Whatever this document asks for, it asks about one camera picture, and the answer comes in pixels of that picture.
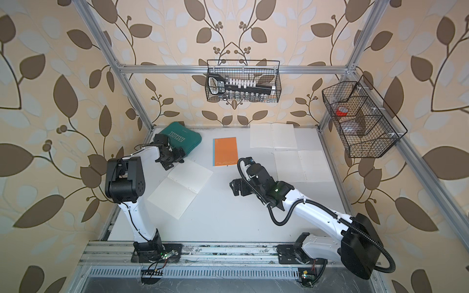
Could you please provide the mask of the purple cover notebook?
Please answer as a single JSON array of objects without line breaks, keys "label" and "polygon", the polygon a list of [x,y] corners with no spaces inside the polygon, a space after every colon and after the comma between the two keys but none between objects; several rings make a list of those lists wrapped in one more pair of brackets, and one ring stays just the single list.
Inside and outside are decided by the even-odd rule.
[{"label": "purple cover notebook", "polygon": [[172,169],[148,201],[179,220],[213,172],[190,160]]}]

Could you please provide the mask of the orange cover notebook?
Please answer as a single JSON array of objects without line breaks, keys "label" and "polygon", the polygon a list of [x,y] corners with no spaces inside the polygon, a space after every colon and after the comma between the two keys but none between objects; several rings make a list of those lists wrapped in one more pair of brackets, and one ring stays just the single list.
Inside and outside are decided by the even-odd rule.
[{"label": "orange cover notebook", "polygon": [[235,137],[213,139],[213,166],[234,166],[238,162]]}]

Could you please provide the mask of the open white lined notebook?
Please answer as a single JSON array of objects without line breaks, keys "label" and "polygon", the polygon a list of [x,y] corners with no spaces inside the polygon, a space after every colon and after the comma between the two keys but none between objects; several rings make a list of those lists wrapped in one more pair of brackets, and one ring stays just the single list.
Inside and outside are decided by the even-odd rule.
[{"label": "open white lined notebook", "polygon": [[297,149],[294,126],[262,123],[250,126],[251,148]]}]

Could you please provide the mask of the green plastic tool case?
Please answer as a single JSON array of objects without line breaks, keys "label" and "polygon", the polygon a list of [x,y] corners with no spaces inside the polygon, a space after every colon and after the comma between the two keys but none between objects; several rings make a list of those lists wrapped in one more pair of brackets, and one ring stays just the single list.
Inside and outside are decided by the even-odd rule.
[{"label": "green plastic tool case", "polygon": [[202,141],[202,136],[185,127],[179,122],[173,122],[164,128],[159,134],[169,137],[169,143],[172,148],[181,148],[185,156],[189,155]]}]

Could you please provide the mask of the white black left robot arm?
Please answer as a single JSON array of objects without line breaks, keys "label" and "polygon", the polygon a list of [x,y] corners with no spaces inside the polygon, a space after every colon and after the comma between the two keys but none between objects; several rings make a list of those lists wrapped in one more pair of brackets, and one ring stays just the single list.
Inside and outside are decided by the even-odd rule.
[{"label": "white black left robot arm", "polygon": [[144,203],[146,181],[142,158],[137,153],[107,161],[105,195],[125,213],[139,256],[165,254],[158,229],[151,223]]}]

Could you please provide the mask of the red object in basket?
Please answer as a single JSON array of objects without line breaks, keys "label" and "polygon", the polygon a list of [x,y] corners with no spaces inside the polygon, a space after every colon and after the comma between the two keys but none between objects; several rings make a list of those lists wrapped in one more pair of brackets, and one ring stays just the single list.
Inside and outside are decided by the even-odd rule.
[{"label": "red object in basket", "polygon": [[335,115],[337,117],[346,117],[348,115],[348,108],[344,106],[338,106],[335,110]]}]

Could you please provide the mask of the socket wrench set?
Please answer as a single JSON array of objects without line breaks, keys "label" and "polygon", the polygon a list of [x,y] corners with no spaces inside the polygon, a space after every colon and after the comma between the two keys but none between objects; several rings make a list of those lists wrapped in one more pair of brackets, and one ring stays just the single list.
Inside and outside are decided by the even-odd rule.
[{"label": "socket wrench set", "polygon": [[264,85],[246,79],[233,79],[221,74],[209,74],[206,77],[205,90],[208,100],[239,100],[266,102],[277,100],[277,87]]}]

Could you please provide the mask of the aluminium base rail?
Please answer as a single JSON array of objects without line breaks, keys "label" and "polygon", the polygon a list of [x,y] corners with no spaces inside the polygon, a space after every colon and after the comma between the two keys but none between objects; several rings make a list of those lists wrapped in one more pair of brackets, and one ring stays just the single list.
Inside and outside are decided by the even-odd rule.
[{"label": "aluminium base rail", "polygon": [[[82,266],[131,266],[131,241],[90,241],[79,260]],[[176,266],[280,266],[277,244],[268,242],[184,242]]]}]

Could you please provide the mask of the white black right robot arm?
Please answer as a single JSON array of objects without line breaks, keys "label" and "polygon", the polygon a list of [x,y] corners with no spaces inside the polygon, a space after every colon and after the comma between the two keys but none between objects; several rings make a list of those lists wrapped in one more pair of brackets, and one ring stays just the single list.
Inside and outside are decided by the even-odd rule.
[{"label": "white black right robot arm", "polygon": [[239,179],[230,183],[235,196],[255,195],[278,227],[285,226],[293,215],[310,222],[326,233],[326,241],[302,233],[293,244],[293,255],[301,263],[313,259],[340,261],[355,276],[368,280],[374,271],[393,273],[396,263],[385,249],[370,219],[358,213],[338,212],[304,195],[293,185],[276,181],[251,157],[237,162]]}]

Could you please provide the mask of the green cover notebook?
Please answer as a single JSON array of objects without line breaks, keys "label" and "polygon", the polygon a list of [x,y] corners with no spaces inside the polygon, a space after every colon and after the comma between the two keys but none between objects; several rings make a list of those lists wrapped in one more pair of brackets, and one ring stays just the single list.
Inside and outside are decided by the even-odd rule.
[{"label": "green cover notebook", "polygon": [[329,164],[322,151],[277,151],[277,176],[287,183],[332,182]]}]

